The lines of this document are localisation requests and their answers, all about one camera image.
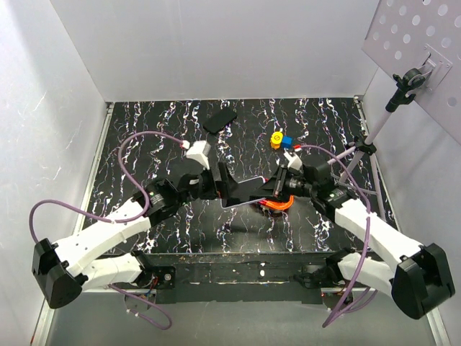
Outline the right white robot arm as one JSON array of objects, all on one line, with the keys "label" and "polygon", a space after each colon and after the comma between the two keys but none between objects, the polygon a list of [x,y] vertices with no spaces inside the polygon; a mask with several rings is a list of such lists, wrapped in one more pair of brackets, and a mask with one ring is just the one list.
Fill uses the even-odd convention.
[{"label": "right white robot arm", "polygon": [[326,279],[334,286],[357,281],[389,295],[408,317],[420,319],[455,294],[445,251],[424,246],[397,231],[345,187],[334,182],[329,166],[283,165],[252,192],[260,199],[282,202],[292,196],[310,198],[314,208],[351,232],[379,257],[342,250],[326,260]]}]

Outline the smartphone with black screen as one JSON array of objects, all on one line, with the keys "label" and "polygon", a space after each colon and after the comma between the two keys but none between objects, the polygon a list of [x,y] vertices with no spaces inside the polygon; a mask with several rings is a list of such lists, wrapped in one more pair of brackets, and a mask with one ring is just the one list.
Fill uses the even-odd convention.
[{"label": "smartphone with black screen", "polygon": [[241,202],[251,200],[255,191],[265,182],[265,179],[261,176],[237,182],[236,186],[233,187],[230,192],[230,197],[232,199],[240,200]]}]

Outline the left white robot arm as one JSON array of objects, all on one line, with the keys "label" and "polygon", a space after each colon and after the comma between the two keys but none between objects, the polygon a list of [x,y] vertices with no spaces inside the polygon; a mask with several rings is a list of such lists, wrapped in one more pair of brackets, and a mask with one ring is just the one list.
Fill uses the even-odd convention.
[{"label": "left white robot arm", "polygon": [[55,242],[37,239],[32,274],[48,306],[62,308],[85,290],[114,283],[148,287],[158,271],[147,263],[145,255],[128,253],[105,259],[103,254],[174,216],[183,205],[197,199],[219,199],[224,208],[229,208],[258,199],[254,191],[264,184],[263,177],[237,182],[226,164],[220,162],[218,168],[220,179],[206,168],[184,174],[177,184],[155,179],[107,218],[100,218],[79,233]]}]

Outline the lilac phone case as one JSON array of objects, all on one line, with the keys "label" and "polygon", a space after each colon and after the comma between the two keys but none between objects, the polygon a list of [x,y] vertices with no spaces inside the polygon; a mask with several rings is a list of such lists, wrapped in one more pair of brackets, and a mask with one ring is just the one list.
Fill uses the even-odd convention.
[{"label": "lilac phone case", "polygon": [[223,209],[234,208],[234,207],[238,207],[240,205],[248,205],[248,204],[257,203],[260,200],[263,200],[263,199],[252,198],[251,200],[241,202],[240,200],[232,199],[231,197],[222,198],[221,199],[221,207]]}]

